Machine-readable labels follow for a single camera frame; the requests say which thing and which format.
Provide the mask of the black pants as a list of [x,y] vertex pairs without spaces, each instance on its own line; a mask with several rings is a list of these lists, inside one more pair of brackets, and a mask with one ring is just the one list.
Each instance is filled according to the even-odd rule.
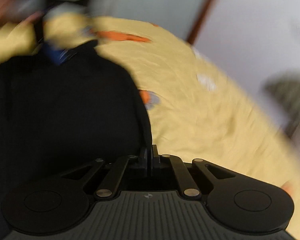
[[44,48],[0,64],[0,239],[11,229],[41,236],[80,223],[97,159],[151,147],[136,84],[96,46],[69,49],[60,65]]

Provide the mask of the yellow floral bedsheet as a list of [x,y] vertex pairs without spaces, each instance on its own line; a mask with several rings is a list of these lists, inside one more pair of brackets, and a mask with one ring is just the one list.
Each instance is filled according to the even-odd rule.
[[44,43],[97,53],[131,75],[146,108],[158,168],[143,155],[97,159],[86,217],[69,229],[2,239],[300,239],[300,159],[247,95],[193,49],[151,23],[67,13],[0,28],[0,64]]

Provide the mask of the green scalloped headboard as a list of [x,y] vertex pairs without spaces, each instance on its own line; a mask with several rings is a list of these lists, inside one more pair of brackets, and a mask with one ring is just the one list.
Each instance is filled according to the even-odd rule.
[[285,133],[292,138],[300,132],[300,72],[285,72],[270,77],[263,90],[283,109],[289,122]]

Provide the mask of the brown wooden door frame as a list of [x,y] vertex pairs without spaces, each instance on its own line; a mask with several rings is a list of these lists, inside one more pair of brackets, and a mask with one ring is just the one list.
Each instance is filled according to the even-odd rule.
[[197,13],[196,19],[193,23],[193,26],[191,28],[191,31],[189,32],[186,42],[190,45],[194,45],[201,27],[204,25],[207,16],[209,14],[209,11],[212,9],[213,4],[216,0],[203,0],[202,6],[200,7],[200,10]]

